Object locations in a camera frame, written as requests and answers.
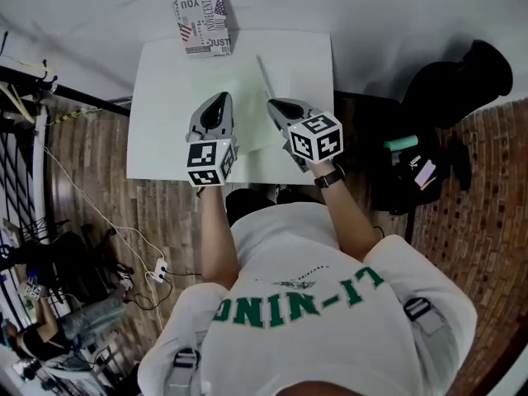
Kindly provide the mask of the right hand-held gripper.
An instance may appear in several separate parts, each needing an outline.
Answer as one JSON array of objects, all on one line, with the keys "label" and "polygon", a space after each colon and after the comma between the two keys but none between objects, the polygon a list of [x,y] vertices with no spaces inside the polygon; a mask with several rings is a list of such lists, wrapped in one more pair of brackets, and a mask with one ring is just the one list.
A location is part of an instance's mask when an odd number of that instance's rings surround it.
[{"label": "right hand-held gripper", "polygon": [[286,139],[283,149],[302,172],[309,170],[308,163],[331,160],[343,152],[342,123],[331,112],[290,98],[272,98],[266,107]]}]

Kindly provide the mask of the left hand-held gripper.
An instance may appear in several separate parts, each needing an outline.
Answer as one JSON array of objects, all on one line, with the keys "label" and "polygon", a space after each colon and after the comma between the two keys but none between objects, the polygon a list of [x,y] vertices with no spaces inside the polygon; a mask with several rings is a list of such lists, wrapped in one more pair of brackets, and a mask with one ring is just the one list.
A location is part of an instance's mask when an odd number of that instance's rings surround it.
[{"label": "left hand-held gripper", "polygon": [[237,159],[233,100],[219,92],[191,116],[186,134],[186,173],[193,187],[223,186]]}]

